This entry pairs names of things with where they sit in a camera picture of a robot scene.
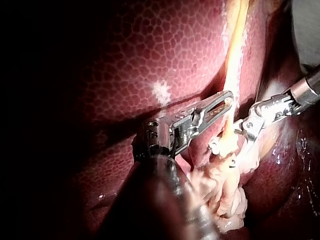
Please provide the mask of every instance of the metal jaw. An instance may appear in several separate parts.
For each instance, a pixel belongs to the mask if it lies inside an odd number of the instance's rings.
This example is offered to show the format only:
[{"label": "metal jaw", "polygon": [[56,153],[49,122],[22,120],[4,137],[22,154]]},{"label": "metal jaw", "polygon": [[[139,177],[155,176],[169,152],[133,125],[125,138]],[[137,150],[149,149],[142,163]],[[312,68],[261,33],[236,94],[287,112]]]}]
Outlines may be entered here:
[{"label": "metal jaw", "polygon": [[265,101],[253,104],[249,116],[234,123],[234,132],[247,141],[239,155],[246,154],[256,142],[262,129],[292,115],[294,100],[290,95],[278,94]]},{"label": "metal jaw", "polygon": [[192,139],[229,111],[233,98],[231,91],[220,91],[177,112],[172,117],[167,117],[171,134],[176,139],[175,155],[186,149]]},{"label": "metal jaw", "polygon": [[174,158],[231,108],[233,97],[231,91],[221,91],[172,116],[147,119],[132,142],[135,161],[159,154]]}]

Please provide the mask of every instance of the white spot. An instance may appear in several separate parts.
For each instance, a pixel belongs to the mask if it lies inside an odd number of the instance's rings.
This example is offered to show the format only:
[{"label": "white spot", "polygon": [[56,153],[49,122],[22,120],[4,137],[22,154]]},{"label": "white spot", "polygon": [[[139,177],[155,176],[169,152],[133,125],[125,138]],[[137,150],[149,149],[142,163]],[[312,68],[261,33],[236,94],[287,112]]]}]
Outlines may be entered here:
[{"label": "white spot", "polygon": [[278,156],[276,157],[276,159],[278,160],[278,161],[276,161],[276,164],[280,164],[280,155],[278,154]]},{"label": "white spot", "polygon": [[165,80],[157,81],[152,86],[152,94],[155,95],[157,101],[163,107],[171,101],[171,93],[169,93],[170,88],[171,86],[168,86]]}]

